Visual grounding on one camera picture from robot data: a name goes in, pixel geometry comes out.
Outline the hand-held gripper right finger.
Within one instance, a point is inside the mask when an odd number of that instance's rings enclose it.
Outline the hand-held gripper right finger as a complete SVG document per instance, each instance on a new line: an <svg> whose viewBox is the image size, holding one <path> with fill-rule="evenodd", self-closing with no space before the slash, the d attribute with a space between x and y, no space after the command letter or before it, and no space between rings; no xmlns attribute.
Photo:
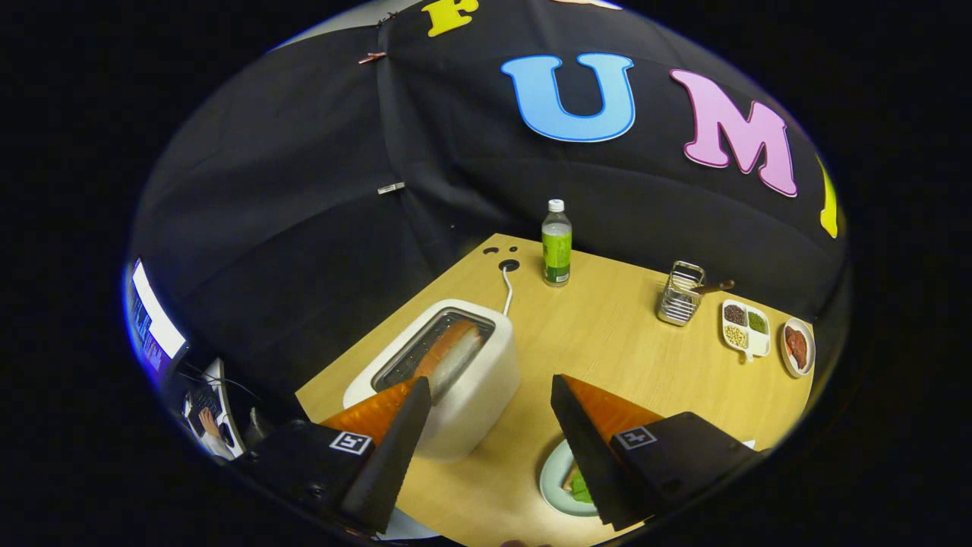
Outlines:
<svg viewBox="0 0 972 547"><path fill-rule="evenodd" d="M552 378L550 405L601 522L615 530L680 511L762 460L697 413L665 418L565 374Z"/></svg>

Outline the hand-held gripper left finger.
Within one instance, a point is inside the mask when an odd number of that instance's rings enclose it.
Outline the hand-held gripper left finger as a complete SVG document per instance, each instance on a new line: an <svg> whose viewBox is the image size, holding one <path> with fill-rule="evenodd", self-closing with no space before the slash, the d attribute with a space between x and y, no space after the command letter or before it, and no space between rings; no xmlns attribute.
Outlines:
<svg viewBox="0 0 972 547"><path fill-rule="evenodd" d="M430 411L428 378L410 378L323 422L278 427L235 458L234 475L327 525L386 532Z"/></svg>

